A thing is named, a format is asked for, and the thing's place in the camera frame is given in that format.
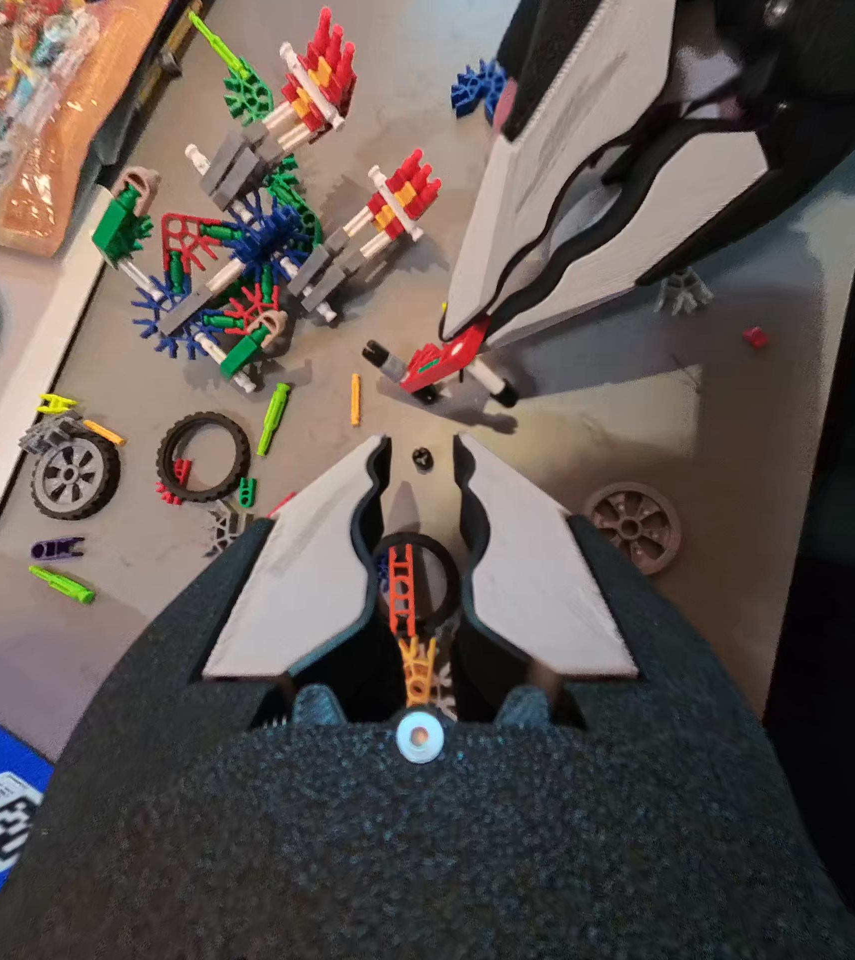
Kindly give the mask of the grey snowflake connector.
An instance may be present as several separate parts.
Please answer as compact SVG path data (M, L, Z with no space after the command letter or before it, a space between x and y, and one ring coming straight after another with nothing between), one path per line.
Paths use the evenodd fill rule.
M21 436L17 444L23 451L40 456L86 433L81 414L74 411L46 414Z

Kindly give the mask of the multicolour construction toy model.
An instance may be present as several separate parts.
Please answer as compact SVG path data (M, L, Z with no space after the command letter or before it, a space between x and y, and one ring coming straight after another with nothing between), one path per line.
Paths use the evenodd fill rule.
M220 218L169 213L160 220L161 275L141 270L134 254L149 239L149 211L160 174L126 168L91 240L113 269L134 284L144 311L137 322L156 350L188 358L203 354L220 376L244 394L257 390L249 373L284 335L287 298L326 323L338 288L404 238L423 235L419 220L441 191L440 178L414 150L390 175L374 166L373 193L348 222L324 235L321 221L299 193L295 153L339 130L357 84L355 45L344 39L328 7L298 53L279 50L284 85L274 99L252 64L236 55L195 13L189 19L228 68L225 101L241 124L213 158L195 145L184 154Z

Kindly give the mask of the red connector rod assembly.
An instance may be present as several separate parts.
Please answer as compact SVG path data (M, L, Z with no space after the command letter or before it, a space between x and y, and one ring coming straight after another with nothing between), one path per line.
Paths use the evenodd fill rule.
M436 402L442 381L454 375L468 374L483 385L497 403L512 408L519 398L517 390L480 358L490 322L488 316L482 316L456 339L442 345L428 343L406 362L374 340L365 344L361 355L383 376L422 404Z

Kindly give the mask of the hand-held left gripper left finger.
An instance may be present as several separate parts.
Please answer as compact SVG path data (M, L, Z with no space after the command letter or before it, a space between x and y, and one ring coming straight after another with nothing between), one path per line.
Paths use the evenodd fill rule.
M369 623L391 450L386 434L366 438L273 514L204 679L294 676Z

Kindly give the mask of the orange printed toy box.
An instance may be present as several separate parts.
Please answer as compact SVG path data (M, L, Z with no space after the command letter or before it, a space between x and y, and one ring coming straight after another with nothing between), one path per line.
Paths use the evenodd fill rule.
M0 245L61 246L83 163L170 2L0 1Z

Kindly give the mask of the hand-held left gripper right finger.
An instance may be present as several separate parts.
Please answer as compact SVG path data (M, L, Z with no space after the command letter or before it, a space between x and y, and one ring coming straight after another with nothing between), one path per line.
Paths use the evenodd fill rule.
M453 468L469 626L565 679L637 679L570 512L471 434L454 436Z

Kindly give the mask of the lime green rod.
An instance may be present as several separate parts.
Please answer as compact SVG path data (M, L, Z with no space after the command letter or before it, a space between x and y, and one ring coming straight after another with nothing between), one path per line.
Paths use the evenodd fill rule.
M39 581L44 582L50 589L64 595L79 604L92 604L97 594L83 582L74 580L72 577L56 572L52 569L32 564L28 567L28 572Z
M265 457L277 429L280 426L290 398L291 387L287 382L279 382L271 395L269 405L264 415L262 430L258 439L255 455Z

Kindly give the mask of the yellow fan connector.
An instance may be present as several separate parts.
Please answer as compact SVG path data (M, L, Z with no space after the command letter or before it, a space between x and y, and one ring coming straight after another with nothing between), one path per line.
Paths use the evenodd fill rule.
M425 647L416 635L401 637L397 644L404 674L406 707L425 706L432 700L436 637L431 637Z

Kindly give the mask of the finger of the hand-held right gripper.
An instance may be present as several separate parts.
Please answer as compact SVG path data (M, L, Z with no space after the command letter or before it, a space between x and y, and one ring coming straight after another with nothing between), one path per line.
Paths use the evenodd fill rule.
M490 347L625 294L769 172L753 129L673 125L627 174L603 215L553 246L539 275L491 315Z
M675 1L518 2L495 55L508 82L451 273L442 340L493 305L545 238L573 178L660 96L676 11Z

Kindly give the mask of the grey wheel with black tire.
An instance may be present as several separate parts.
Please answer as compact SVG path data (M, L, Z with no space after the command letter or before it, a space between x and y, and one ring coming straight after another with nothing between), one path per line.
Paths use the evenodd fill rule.
M116 447L96 434L69 437L41 454L31 478L31 496L46 517L78 522L101 511L122 475Z

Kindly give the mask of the white snowflake connector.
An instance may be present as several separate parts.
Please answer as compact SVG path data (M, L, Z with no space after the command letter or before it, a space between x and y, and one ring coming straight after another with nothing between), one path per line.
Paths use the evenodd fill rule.
M433 671L429 702L450 721L457 722L458 706L450 662Z

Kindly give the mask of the orange ladder piece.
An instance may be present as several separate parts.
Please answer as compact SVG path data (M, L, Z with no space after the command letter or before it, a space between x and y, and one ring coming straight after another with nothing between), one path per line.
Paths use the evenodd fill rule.
M388 622L398 639L417 637L416 595L412 544L388 549Z

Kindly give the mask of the grey arch connector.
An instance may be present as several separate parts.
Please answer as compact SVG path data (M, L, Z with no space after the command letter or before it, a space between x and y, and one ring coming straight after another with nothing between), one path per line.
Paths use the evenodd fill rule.
M714 294L693 267L677 270L660 281L655 309L669 310L672 316L690 315L709 306Z

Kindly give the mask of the grey spoked wheel hub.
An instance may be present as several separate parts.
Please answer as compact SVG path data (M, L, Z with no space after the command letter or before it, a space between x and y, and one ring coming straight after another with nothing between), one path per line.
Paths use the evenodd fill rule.
M680 515L653 486L636 482L603 486L589 498L585 515L645 576L669 567L681 548Z

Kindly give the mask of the small red connector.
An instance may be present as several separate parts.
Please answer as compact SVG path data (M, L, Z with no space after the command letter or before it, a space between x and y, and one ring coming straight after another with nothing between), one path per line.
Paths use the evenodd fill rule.
M186 488L191 476L192 466L193 461L184 458L177 458L170 462L167 476L173 480L175 487L178 489ZM169 505L180 506L184 502L183 498L178 496L176 491L172 491L162 479L157 481L155 492L161 501Z

